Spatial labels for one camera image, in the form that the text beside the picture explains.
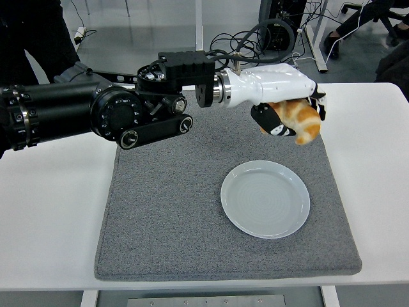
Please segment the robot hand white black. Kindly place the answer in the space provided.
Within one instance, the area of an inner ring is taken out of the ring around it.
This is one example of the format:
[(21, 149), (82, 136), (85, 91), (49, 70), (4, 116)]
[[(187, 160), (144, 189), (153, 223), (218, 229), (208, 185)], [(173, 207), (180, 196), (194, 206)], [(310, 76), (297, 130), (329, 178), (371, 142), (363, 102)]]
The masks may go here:
[(295, 136), (295, 143), (313, 141), (326, 117), (326, 93), (318, 84), (288, 64), (218, 74), (220, 98), (226, 108), (252, 104), (251, 116), (265, 134)]

